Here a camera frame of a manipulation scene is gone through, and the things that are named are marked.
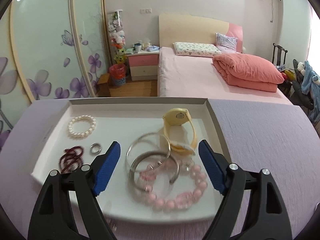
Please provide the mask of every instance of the wooden floor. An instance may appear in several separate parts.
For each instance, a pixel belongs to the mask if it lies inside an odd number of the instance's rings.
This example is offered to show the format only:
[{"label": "wooden floor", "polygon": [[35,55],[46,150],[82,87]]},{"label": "wooden floor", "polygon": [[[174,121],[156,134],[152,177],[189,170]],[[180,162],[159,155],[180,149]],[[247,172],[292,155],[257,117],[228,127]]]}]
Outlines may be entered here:
[{"label": "wooden floor", "polygon": [[120,87],[110,87],[111,97],[156,97],[157,81],[132,81],[131,78]]}]

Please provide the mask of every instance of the white tray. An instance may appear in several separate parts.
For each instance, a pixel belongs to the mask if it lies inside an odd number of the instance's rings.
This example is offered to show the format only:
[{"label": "white tray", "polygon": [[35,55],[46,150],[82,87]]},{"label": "white tray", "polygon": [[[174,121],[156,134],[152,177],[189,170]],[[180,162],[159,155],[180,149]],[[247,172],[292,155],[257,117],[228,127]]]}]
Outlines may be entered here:
[{"label": "white tray", "polygon": [[[209,178],[208,188],[201,200],[186,211],[174,211],[171,213],[154,212],[150,207],[133,199],[131,185],[127,183],[127,171],[125,168],[125,155],[130,144],[140,135],[147,132],[158,132],[163,128],[162,116],[171,108],[187,108],[191,114],[198,140],[206,139],[215,152],[223,153],[218,135],[213,124],[213,111],[206,99],[196,98],[91,98],[71,100],[66,109],[54,117],[50,130],[44,135],[38,153],[35,153],[37,161],[34,162],[32,177],[43,184],[49,172],[59,170],[59,158],[63,150],[76,145],[84,147],[84,163],[90,164],[95,156],[89,154],[90,146],[98,142],[102,145],[102,154],[107,151],[113,141],[121,146],[121,156],[112,174],[105,191],[97,197],[98,203],[104,215],[110,218],[131,220],[143,223],[180,223],[213,218],[220,206],[222,196],[216,191]],[[84,139],[72,139],[68,137],[68,122],[76,116],[88,114],[97,120],[96,129]],[[77,123],[77,129],[85,123]],[[181,127],[172,127],[177,134]],[[183,125],[184,136],[188,141],[192,140],[192,129],[189,123]],[[185,141],[173,135],[170,137],[178,141]],[[193,157],[196,164],[204,166],[196,149]],[[160,187],[167,189],[166,181]],[[174,198],[186,190],[193,190],[194,182],[188,176],[179,176],[166,198]],[[76,202],[76,195],[70,192],[72,203]]]}]

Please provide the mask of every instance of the purple patterned pillow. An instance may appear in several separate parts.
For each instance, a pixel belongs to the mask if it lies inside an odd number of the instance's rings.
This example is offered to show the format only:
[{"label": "purple patterned pillow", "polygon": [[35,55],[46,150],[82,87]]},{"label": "purple patterned pillow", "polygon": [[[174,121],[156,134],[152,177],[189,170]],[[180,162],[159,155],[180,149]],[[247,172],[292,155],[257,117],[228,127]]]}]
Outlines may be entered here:
[{"label": "purple patterned pillow", "polygon": [[222,35],[220,33],[216,33],[217,35],[217,41],[216,41],[216,47],[222,52],[222,53],[237,53],[237,41],[238,38],[231,38],[226,35]]}]

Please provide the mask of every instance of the red trash bin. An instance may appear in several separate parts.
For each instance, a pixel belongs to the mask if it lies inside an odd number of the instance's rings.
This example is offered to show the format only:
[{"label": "red trash bin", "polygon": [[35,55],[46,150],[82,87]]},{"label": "red trash bin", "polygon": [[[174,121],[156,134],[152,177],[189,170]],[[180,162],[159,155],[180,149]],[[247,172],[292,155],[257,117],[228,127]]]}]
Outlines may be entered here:
[{"label": "red trash bin", "polygon": [[122,86],[125,84],[125,70],[126,66],[123,63],[114,64],[109,68],[109,72],[115,86]]}]

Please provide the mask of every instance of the pink drawer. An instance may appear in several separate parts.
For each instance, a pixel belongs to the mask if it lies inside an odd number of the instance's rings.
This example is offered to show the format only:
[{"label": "pink drawer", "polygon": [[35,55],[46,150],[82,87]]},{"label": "pink drawer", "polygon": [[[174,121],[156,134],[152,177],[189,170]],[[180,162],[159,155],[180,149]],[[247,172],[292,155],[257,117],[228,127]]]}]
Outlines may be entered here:
[{"label": "pink drawer", "polygon": [[139,56],[130,56],[129,58],[129,64],[130,67],[136,67],[136,66],[152,66],[152,65],[158,65],[158,54],[153,55],[139,55]]}]

